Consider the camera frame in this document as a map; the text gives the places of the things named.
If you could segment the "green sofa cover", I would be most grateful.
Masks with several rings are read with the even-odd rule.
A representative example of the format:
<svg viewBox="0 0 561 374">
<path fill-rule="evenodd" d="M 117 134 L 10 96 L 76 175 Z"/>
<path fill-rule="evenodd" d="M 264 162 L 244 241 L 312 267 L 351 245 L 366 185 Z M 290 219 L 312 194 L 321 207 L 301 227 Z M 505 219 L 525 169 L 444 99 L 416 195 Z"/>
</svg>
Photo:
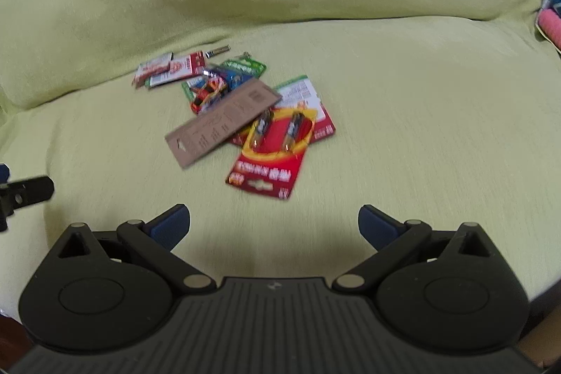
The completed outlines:
<svg viewBox="0 0 561 374">
<path fill-rule="evenodd" d="M 183 203 L 176 254 L 215 277 L 325 276 L 362 261 L 358 208 L 438 229 L 480 223 L 527 294 L 560 277 L 560 59 L 542 0 L 1 0 L 1 160 L 51 201 L 1 237 L 1 309 L 72 222 L 109 230 Z M 225 182 L 237 148 L 182 168 L 165 136 L 192 115 L 139 63 L 230 46 L 269 86 L 310 78 L 336 131 L 287 200 Z"/>
</svg>

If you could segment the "green battery pack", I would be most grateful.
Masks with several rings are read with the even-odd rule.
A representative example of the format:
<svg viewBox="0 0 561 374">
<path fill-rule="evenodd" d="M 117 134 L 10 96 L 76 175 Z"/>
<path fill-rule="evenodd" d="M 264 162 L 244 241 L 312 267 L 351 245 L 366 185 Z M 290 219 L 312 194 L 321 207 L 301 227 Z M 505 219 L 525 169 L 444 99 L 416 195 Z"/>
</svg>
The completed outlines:
<svg viewBox="0 0 561 374">
<path fill-rule="evenodd" d="M 196 95 L 209 80 L 218 80 L 217 77 L 211 76 L 211 72 L 215 68 L 223 70 L 226 73 L 238 72 L 259 79 L 259 77 L 266 72 L 268 66 L 265 63 L 254 60 L 250 56 L 227 59 L 219 64 L 210 63 L 205 68 L 206 73 L 187 79 L 181 83 L 183 93 L 190 102 L 195 101 Z"/>
</svg>

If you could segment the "red white card pack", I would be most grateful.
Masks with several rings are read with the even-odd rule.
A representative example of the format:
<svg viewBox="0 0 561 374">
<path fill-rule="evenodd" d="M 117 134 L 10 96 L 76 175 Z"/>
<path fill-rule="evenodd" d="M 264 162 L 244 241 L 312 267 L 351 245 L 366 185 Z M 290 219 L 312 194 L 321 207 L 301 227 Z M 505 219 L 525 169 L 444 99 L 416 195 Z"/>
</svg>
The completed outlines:
<svg viewBox="0 0 561 374">
<path fill-rule="evenodd" d="M 300 75 L 292 80 L 280 83 L 274 89 L 282 96 L 275 108 L 307 108 L 317 111 L 310 143 L 322 141 L 335 134 L 334 122 L 307 75 Z"/>
</svg>

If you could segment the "orange toy car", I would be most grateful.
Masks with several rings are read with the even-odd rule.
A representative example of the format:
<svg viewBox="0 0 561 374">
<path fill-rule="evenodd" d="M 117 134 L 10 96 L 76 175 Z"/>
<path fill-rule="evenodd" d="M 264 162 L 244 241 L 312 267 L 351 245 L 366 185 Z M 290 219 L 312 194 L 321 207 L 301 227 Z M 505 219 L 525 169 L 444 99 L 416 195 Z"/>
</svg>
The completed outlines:
<svg viewBox="0 0 561 374">
<path fill-rule="evenodd" d="M 191 110 L 196 115 L 210 109 L 210 106 L 229 91 L 226 80 L 219 71 L 205 71 L 203 76 L 204 84 L 197 90 L 194 100 L 190 103 Z"/>
</svg>

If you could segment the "red battery blister pack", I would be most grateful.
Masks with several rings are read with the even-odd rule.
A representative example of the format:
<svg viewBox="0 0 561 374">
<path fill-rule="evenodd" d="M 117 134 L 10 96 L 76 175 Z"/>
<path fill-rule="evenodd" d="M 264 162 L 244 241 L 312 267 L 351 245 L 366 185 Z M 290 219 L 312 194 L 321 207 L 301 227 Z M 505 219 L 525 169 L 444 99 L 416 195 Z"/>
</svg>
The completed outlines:
<svg viewBox="0 0 561 374">
<path fill-rule="evenodd" d="M 317 111 L 270 108 L 251 126 L 225 183 L 256 195 L 287 200 L 311 140 Z"/>
</svg>

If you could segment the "pink folded blanket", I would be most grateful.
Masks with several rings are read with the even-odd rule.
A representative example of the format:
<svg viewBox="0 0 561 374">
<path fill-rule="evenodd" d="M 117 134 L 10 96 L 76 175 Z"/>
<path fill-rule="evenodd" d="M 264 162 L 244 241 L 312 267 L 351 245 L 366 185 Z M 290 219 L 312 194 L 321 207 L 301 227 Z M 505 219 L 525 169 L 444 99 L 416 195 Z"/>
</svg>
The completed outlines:
<svg viewBox="0 0 561 374">
<path fill-rule="evenodd" d="M 561 18 L 552 8 L 546 8 L 539 13 L 536 27 L 540 34 L 560 51 Z"/>
</svg>

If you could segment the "brown cardboard card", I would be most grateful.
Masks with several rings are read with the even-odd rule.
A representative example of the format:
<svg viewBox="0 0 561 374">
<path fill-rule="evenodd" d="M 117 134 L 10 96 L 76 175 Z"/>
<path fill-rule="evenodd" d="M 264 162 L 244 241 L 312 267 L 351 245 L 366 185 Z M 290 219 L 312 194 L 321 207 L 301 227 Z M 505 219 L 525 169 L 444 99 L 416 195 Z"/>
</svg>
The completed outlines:
<svg viewBox="0 0 561 374">
<path fill-rule="evenodd" d="M 184 169 L 216 149 L 282 98 L 260 80 L 242 84 L 209 110 L 168 133 L 167 145 Z"/>
</svg>

